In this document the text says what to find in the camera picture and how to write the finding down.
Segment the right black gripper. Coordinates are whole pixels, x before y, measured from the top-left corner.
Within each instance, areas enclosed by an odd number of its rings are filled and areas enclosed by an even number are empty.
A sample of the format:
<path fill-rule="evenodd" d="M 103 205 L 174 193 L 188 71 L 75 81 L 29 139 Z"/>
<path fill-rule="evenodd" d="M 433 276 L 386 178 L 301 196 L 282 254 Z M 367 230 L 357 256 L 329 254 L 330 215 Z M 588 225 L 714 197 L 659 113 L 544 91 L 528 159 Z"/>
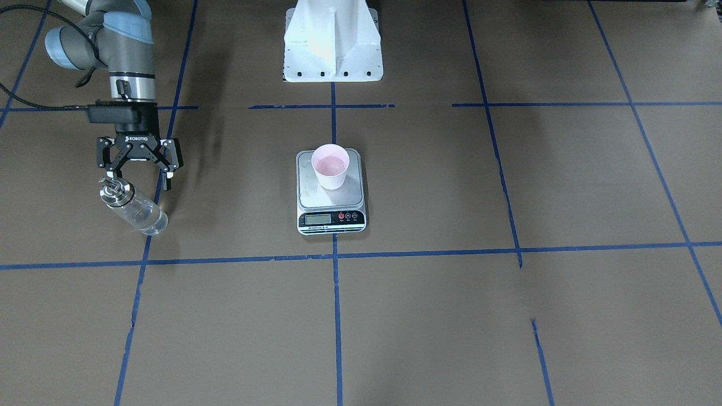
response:
<path fill-rule="evenodd" d="M 97 167 L 110 178 L 123 178 L 125 162 L 149 160 L 160 169 L 162 190 L 169 192 L 175 172 L 183 167 L 183 155 L 178 138 L 160 140 L 157 105 L 122 105 L 115 131 L 115 140 L 97 138 Z"/>

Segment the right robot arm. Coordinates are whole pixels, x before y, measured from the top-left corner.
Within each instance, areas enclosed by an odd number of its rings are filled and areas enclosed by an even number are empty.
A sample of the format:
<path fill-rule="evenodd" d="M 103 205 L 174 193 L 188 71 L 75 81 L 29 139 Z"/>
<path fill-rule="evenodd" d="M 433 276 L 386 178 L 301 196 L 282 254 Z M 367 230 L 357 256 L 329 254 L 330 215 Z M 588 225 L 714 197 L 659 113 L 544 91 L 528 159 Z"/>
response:
<path fill-rule="evenodd" d="M 162 187 L 169 191 L 174 173 L 183 166 L 177 139 L 162 140 L 158 118 L 152 11 L 146 1 L 67 1 L 82 14 L 75 26 L 46 34 L 51 60 L 65 69 L 84 71 L 88 81 L 105 69 L 110 100 L 87 105 L 90 123 L 115 127 L 114 137 L 99 137 L 97 167 L 120 178 L 129 161 L 149 161 L 159 167 Z"/>

